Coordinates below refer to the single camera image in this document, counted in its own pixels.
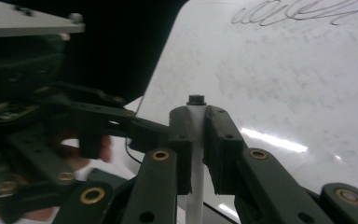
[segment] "black plastic bracket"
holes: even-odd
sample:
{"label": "black plastic bracket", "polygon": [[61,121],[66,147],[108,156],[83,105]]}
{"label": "black plastic bracket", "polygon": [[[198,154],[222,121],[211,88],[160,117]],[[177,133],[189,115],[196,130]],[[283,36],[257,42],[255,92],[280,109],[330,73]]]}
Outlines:
{"label": "black plastic bracket", "polygon": [[191,120],[186,106],[175,108],[170,113],[170,149],[178,157],[178,194],[191,191],[192,132]]}
{"label": "black plastic bracket", "polygon": [[358,188],[341,183],[325,185],[321,207],[336,223],[358,224]]}
{"label": "black plastic bracket", "polygon": [[15,150],[29,162],[35,179],[47,180],[57,191],[67,192],[76,186],[74,170],[43,142],[41,125],[7,136],[9,150]]}
{"label": "black plastic bracket", "polygon": [[77,188],[61,206],[53,224],[103,223],[115,194],[103,182],[87,182]]}
{"label": "black plastic bracket", "polygon": [[265,223],[333,223],[266,150],[246,148],[238,165]]}
{"label": "black plastic bracket", "polygon": [[216,194],[235,194],[240,175],[237,159],[247,147],[228,112],[209,105],[205,115],[204,163]]}
{"label": "black plastic bracket", "polygon": [[176,223],[176,194],[176,153],[147,152],[121,223]]}

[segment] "white surface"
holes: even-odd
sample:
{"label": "white surface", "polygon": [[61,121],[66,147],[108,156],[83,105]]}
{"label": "white surface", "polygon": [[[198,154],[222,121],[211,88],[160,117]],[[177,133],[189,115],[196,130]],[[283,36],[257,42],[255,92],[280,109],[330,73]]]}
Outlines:
{"label": "white surface", "polygon": [[[247,145],[274,154],[300,185],[358,188],[358,1],[188,2],[139,117],[168,125],[190,94],[224,108]],[[234,209],[232,197],[205,191],[207,203]]]}

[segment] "hand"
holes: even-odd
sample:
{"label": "hand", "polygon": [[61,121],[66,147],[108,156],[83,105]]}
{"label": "hand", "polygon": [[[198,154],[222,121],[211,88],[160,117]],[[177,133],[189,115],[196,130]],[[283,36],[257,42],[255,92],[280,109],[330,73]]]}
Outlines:
{"label": "hand", "polygon": [[[75,132],[63,131],[50,142],[49,146],[55,150],[66,162],[75,170],[81,169],[90,163],[90,159],[79,157],[79,149],[77,147],[70,147],[63,145],[62,141],[66,139],[77,138]],[[102,161],[110,162],[112,151],[110,147],[113,145],[110,136],[104,135],[101,139],[100,158]],[[20,184],[25,185],[28,183],[25,178],[15,175]],[[54,208],[46,208],[38,211],[26,213],[24,218],[35,221],[46,221],[52,217]]]}

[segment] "hole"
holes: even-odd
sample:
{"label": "hole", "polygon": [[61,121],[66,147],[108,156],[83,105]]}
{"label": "hole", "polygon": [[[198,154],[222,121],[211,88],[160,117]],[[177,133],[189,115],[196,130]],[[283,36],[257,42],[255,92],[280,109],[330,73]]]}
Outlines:
{"label": "hole", "polygon": [[161,159],[161,158],[164,158],[166,155],[167,154],[165,154],[164,152],[159,152],[156,154],[156,157]]}
{"label": "hole", "polygon": [[313,218],[310,215],[306,214],[306,213],[298,213],[298,217],[304,223],[314,223]]}
{"label": "hole", "polygon": [[139,216],[139,220],[142,223],[150,223],[152,221],[154,221],[154,214],[152,212],[143,212],[140,216]]}
{"label": "hole", "polygon": [[350,194],[348,192],[343,192],[341,193],[342,197],[344,197],[345,199],[351,201],[351,202],[357,202],[358,201],[358,197],[356,197],[354,194]]}
{"label": "hole", "polygon": [[80,201],[84,204],[93,204],[100,201],[104,196],[104,190],[101,188],[90,188],[85,191],[80,196]]}
{"label": "hole", "polygon": [[94,199],[98,198],[99,195],[100,195],[100,192],[98,192],[97,190],[93,190],[86,194],[86,199],[94,200]]}
{"label": "hole", "polygon": [[249,154],[251,155],[252,158],[260,161],[266,160],[268,157],[268,155],[265,152],[259,150],[252,150],[249,152]]}
{"label": "hole", "polygon": [[156,161],[165,161],[168,159],[169,156],[170,154],[168,152],[160,150],[153,154],[153,159],[155,159]]}

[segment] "finger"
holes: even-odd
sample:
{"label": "finger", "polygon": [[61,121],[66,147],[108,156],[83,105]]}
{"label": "finger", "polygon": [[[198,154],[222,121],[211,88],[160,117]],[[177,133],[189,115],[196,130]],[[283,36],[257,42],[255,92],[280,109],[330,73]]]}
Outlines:
{"label": "finger", "polygon": [[110,147],[102,147],[100,152],[100,158],[104,162],[110,162],[112,159],[112,150]]}
{"label": "finger", "polygon": [[26,213],[25,218],[34,221],[47,221],[53,216],[53,213],[54,213],[54,208],[50,207],[50,208],[45,208],[34,212]]}
{"label": "finger", "polygon": [[60,143],[63,140],[66,139],[73,139],[73,138],[78,138],[78,135],[75,131],[72,130],[63,130],[58,136],[55,137],[55,140]]}
{"label": "finger", "polygon": [[101,141],[101,152],[100,152],[100,158],[104,162],[110,162],[112,159],[112,150],[111,146],[113,145],[112,139],[109,135],[104,135],[103,139]]}
{"label": "finger", "polygon": [[68,160],[72,157],[79,157],[79,148],[71,147],[64,144],[58,144],[55,148],[57,154],[64,160]]}
{"label": "finger", "polygon": [[66,159],[66,162],[74,170],[79,170],[83,167],[86,167],[90,163],[90,159],[80,158],[80,157],[69,157]]}

